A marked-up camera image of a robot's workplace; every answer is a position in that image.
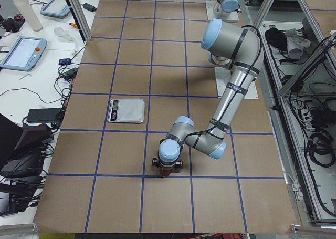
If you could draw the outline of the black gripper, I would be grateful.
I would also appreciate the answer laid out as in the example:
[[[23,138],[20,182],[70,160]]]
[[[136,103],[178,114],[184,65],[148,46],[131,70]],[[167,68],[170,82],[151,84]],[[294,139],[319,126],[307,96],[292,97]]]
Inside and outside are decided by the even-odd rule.
[[[176,160],[169,163],[164,163],[158,158],[152,159],[152,166],[162,168],[163,170],[171,170],[172,172],[177,172],[181,169],[183,169],[183,161],[182,160]]]

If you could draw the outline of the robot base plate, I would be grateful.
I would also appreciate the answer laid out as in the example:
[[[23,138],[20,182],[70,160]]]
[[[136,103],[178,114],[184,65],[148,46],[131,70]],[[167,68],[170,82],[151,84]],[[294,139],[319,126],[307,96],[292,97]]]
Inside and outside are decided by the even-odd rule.
[[[236,11],[226,13],[222,10],[221,5],[217,1],[206,1],[207,20],[214,18],[221,19],[228,23],[238,23],[239,17]]]
[[[217,94],[220,99],[224,93],[226,85],[231,80],[232,74],[230,70],[227,70],[224,67],[215,67],[214,73],[216,79]],[[244,99],[259,99],[256,84],[254,81],[251,82]]]

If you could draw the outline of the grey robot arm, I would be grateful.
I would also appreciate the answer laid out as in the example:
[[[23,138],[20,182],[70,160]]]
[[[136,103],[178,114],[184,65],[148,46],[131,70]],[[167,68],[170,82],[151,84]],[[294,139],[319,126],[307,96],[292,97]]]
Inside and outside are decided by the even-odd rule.
[[[238,9],[238,0],[217,0],[213,13],[216,18],[227,18]]]
[[[263,67],[261,36],[254,26],[238,27],[214,18],[203,36],[201,47],[209,51],[209,60],[214,65],[223,66],[224,59],[231,61],[228,67],[230,79],[205,130],[197,130],[190,118],[179,116],[161,140],[152,165],[159,168],[162,177],[182,169],[183,162],[179,157],[185,145],[213,159],[224,155],[224,137],[251,83]]]

